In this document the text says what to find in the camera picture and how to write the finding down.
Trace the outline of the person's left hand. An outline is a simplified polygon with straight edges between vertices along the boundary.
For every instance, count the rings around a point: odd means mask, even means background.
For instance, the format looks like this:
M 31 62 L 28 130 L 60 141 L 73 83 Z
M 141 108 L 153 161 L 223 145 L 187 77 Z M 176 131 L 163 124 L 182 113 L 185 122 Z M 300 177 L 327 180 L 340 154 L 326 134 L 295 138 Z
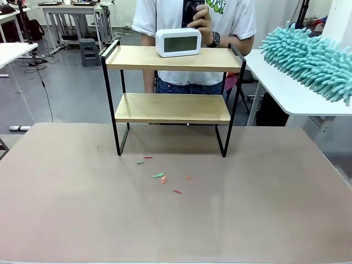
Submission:
M 201 32 L 203 44 L 208 46 L 213 43 L 214 39 L 209 7 L 206 4 L 201 4 L 196 7 L 196 11 L 193 21 L 187 27 L 198 29 Z

